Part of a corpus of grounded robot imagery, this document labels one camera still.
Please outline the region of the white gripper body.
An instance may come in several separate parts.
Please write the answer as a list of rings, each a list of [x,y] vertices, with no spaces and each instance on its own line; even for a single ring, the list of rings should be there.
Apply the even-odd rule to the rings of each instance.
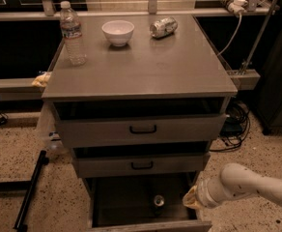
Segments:
[[[213,209],[224,201],[225,193],[218,177],[202,180],[197,185],[197,200],[205,207]]]

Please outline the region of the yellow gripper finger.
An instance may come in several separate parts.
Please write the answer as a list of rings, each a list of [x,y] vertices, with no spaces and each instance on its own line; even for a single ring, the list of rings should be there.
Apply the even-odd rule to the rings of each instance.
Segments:
[[[197,200],[196,190],[197,187],[193,186],[183,197],[183,205],[189,209],[198,210],[202,208],[200,202]]]

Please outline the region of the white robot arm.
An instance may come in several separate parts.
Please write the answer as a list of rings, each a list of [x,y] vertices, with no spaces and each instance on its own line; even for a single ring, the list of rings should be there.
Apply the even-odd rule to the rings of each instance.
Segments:
[[[183,204],[190,209],[214,209],[225,201],[255,195],[282,207],[282,179],[263,176],[238,163],[228,163],[217,176],[193,186],[183,197]]]

